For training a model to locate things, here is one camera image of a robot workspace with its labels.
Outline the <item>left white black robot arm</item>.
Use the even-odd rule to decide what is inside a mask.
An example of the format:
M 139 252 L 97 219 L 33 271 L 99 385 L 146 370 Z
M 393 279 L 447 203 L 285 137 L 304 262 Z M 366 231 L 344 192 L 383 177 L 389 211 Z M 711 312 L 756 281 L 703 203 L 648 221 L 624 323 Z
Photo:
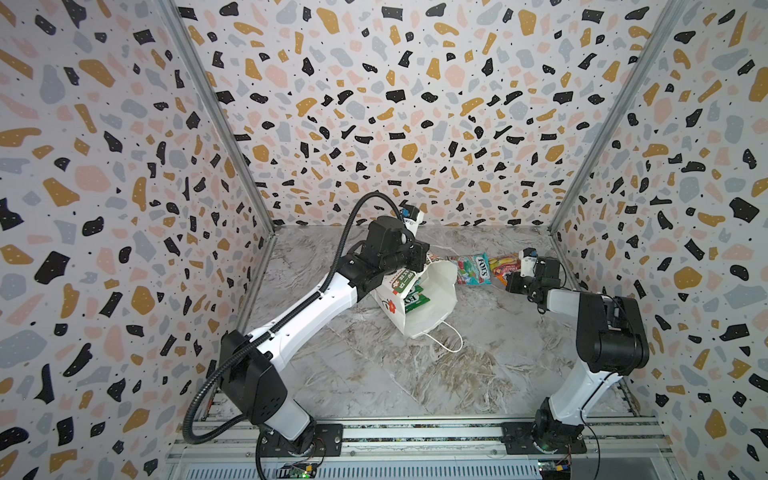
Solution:
M 218 386 L 246 421 L 268 427 L 296 453 L 313 444 L 316 421 L 290 397 L 281 371 L 330 320 L 383 286 L 386 276 L 425 270 L 430 246 L 416 238 L 421 217 L 407 209 L 398 217 L 381 216 L 350 248 L 347 227 L 322 283 L 265 325 L 223 337 Z

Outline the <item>orange fruit candy bag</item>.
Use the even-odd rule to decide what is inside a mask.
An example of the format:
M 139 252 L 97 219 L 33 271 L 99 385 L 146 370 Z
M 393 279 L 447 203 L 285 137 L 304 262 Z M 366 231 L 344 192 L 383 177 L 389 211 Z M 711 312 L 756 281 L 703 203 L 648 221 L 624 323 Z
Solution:
M 517 254 L 489 259 L 489 267 L 493 280 L 498 281 L 503 286 L 508 284 L 508 276 L 513 272 L 518 272 L 520 266 L 521 261 Z

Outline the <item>white floral paper bag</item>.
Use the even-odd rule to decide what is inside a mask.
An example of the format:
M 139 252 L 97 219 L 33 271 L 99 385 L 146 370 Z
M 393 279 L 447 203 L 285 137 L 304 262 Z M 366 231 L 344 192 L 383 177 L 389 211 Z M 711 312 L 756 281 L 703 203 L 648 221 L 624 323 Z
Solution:
M 427 255 L 422 272 L 406 268 L 387 275 L 382 285 L 373 291 L 385 315 L 407 338 L 428 338 L 450 353 L 458 353 L 464 347 L 463 336 L 446 322 L 457 304 L 455 285 L 458 267 L 447 259 Z M 452 330 L 458 345 L 451 348 L 437 340 L 431 332 L 439 326 Z

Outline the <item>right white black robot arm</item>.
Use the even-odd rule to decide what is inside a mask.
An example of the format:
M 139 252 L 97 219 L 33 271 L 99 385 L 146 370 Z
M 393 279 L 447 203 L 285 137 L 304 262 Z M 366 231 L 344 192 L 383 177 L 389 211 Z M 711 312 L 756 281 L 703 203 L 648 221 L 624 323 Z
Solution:
M 537 410 L 530 434 L 540 451 L 559 452 L 576 443 L 603 394 L 647 364 L 649 343 L 636 300 L 566 288 L 559 260 L 533 248 L 522 250 L 519 261 L 507 275 L 506 291 L 525 296 L 541 314 L 576 322 L 578 361 Z

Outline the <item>teal berry mint candy bag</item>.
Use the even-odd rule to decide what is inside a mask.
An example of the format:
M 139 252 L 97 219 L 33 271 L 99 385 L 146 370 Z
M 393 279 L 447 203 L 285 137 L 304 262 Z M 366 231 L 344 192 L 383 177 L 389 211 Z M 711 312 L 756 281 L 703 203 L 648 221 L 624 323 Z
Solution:
M 453 262 L 457 265 L 458 284 L 480 286 L 492 283 L 489 259 L 485 253 L 457 256 Z

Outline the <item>green mango tea candy bag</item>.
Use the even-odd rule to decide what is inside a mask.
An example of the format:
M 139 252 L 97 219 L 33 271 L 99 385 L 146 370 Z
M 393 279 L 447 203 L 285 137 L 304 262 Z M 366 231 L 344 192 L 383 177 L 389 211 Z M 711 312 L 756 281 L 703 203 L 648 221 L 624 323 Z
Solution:
M 415 281 L 411 290 L 403 300 L 405 313 L 410 313 L 415 309 L 426 305 L 430 301 L 431 299 L 424 293 L 421 278 L 419 278 Z

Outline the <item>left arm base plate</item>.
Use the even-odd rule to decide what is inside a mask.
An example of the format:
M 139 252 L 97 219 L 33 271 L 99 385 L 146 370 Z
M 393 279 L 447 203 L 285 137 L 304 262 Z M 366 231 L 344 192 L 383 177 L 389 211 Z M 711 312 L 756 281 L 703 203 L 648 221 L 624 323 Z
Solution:
M 262 458 L 339 457 L 342 450 L 344 426 L 341 423 L 311 422 L 294 440 L 267 428 L 257 443 Z

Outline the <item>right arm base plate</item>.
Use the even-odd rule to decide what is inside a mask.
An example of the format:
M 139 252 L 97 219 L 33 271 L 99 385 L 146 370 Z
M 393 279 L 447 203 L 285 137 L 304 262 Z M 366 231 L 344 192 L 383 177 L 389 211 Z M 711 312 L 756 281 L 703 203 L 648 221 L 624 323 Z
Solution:
M 537 422 L 505 422 L 501 424 L 501 442 L 508 455 L 584 454 L 587 447 L 582 425 Z

